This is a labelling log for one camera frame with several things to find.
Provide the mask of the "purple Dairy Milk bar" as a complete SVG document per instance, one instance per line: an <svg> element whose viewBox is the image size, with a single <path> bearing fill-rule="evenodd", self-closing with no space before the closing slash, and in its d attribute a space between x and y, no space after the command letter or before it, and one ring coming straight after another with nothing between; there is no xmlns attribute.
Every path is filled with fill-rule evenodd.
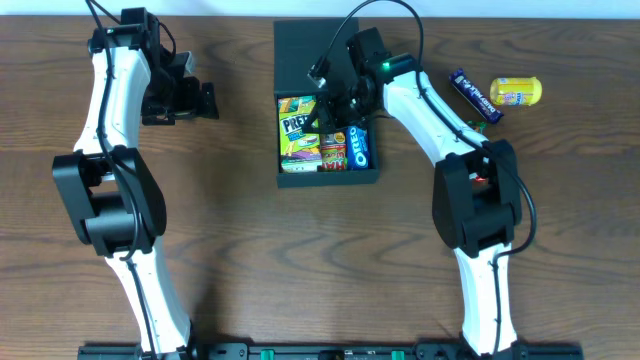
<svg viewBox="0 0 640 360"><path fill-rule="evenodd" d="M462 68L449 75L449 82L489 124L497 124L504 116L468 78Z"/></svg>

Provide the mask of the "green Pretz box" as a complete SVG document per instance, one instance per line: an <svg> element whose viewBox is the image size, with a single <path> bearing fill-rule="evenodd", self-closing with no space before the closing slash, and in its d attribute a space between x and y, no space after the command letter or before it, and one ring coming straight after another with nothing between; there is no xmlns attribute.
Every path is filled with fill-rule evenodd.
<svg viewBox="0 0 640 360"><path fill-rule="evenodd" d="M319 135L303 130L315 103L314 96L278 100L280 165L283 173L317 172L322 165Z"/></svg>

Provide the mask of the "Haribo sour worms bag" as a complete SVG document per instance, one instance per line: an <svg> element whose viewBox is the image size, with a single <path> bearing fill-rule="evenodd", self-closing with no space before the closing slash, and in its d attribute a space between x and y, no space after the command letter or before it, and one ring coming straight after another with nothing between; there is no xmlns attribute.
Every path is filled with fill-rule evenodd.
<svg viewBox="0 0 640 360"><path fill-rule="evenodd" d="M323 171L345 171L347 169L346 136L343 132L321 134Z"/></svg>

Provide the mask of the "yellow Mentos gum bottle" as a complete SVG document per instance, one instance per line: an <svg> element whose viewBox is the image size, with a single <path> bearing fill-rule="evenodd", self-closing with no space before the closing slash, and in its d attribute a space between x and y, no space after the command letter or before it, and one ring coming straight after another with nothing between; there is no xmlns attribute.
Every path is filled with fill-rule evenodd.
<svg viewBox="0 0 640 360"><path fill-rule="evenodd" d="M496 78L490 86L490 100L498 106L532 106L542 97L542 84L536 77Z"/></svg>

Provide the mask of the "KitKat Milo bar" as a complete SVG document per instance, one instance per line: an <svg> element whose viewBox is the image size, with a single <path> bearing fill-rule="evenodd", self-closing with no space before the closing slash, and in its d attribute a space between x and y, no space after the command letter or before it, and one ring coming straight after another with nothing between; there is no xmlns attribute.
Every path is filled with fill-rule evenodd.
<svg viewBox="0 0 640 360"><path fill-rule="evenodd" d="M469 121L467 125L480 134L482 134L487 127L487 123L481 121Z"/></svg>

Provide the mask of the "black gift box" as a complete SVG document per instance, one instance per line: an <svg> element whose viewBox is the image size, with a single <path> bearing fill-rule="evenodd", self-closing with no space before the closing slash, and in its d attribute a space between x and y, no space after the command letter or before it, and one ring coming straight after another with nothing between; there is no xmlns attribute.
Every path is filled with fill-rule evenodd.
<svg viewBox="0 0 640 360"><path fill-rule="evenodd" d="M275 100L295 96L323 95L336 86L350 86L355 83L356 74L346 42L359 31L356 19L351 19L347 23L341 18L277 20L273 23L273 30ZM336 42L328 57L330 63L328 84L320 89L308 78L307 73L326 51L332 39ZM369 125L368 145L370 162L365 170L287 174L279 168L276 175L277 186L299 188L373 184L380 175L375 124Z"/></svg>

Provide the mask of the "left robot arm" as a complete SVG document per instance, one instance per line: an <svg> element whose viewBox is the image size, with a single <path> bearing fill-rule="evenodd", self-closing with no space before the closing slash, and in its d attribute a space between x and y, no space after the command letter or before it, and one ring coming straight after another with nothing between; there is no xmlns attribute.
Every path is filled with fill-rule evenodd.
<svg viewBox="0 0 640 360"><path fill-rule="evenodd" d="M142 126L216 119L214 86L193 75L191 52L166 49L167 27L144 7L98 23L88 41L94 69L89 111L72 153L52 175L78 239L114 271L134 312L134 345L86 344L80 359L205 359L165 261L167 209L139 150Z"/></svg>

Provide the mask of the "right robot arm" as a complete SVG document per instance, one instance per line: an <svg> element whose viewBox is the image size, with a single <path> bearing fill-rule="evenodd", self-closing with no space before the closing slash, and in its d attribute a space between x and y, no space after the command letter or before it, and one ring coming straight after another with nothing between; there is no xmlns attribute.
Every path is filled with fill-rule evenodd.
<svg viewBox="0 0 640 360"><path fill-rule="evenodd" d="M434 167L434 225L459 266L462 339L476 358L505 357L517 335L503 276L522 218L512 147L490 142L464 123L419 61L410 54L392 55L377 29L355 33L346 47L356 82L322 96L304 130L365 129L376 112L385 111L413 136Z"/></svg>

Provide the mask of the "blue Oreo cookie pack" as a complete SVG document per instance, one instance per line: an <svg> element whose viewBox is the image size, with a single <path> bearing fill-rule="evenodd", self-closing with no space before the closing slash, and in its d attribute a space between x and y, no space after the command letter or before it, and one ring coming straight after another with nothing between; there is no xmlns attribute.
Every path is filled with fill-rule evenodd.
<svg viewBox="0 0 640 360"><path fill-rule="evenodd" d="M368 132L357 126L349 126L347 129L347 169L368 169L369 163Z"/></svg>

